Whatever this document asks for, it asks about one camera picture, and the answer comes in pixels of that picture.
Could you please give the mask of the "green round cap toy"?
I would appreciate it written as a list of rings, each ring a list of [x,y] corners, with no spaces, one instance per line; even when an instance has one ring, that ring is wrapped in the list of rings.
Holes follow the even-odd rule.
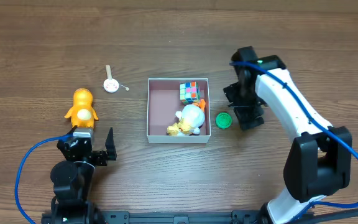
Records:
[[[220,129],[227,129],[232,124],[231,115],[228,113],[219,113],[216,116],[216,125]]]

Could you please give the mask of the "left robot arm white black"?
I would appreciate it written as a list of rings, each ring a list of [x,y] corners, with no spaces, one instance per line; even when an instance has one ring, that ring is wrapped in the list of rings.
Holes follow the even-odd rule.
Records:
[[[93,174],[97,166],[106,166],[117,159],[114,131],[111,128],[105,150],[93,150],[93,128],[74,126],[57,142],[65,157],[51,172],[55,196],[51,212],[42,215],[42,224],[106,224],[107,220],[95,203],[88,200]]]

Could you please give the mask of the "white yellow plush chicken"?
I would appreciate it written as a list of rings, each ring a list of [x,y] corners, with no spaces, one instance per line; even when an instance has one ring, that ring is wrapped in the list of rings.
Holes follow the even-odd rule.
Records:
[[[167,128],[169,136],[190,136],[199,135],[200,127],[205,121],[206,102],[201,99],[199,103],[186,105],[181,111],[177,111],[175,116],[178,122]]]

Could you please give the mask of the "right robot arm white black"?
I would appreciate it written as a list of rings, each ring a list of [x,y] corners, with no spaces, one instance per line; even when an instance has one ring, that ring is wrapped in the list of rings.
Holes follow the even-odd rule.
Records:
[[[352,136],[335,128],[318,114],[295,86],[287,66],[276,55],[258,57],[251,46],[231,57],[238,81],[224,88],[241,129],[264,123],[263,106],[269,106],[291,142],[283,170],[285,188],[262,205],[256,223],[287,223],[312,202],[319,202],[349,185]]]

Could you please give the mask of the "colourful puzzle cube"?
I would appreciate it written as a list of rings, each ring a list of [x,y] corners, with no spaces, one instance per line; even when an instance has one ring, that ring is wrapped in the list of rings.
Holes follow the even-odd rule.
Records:
[[[180,101],[184,105],[200,102],[200,88],[196,82],[180,84]]]

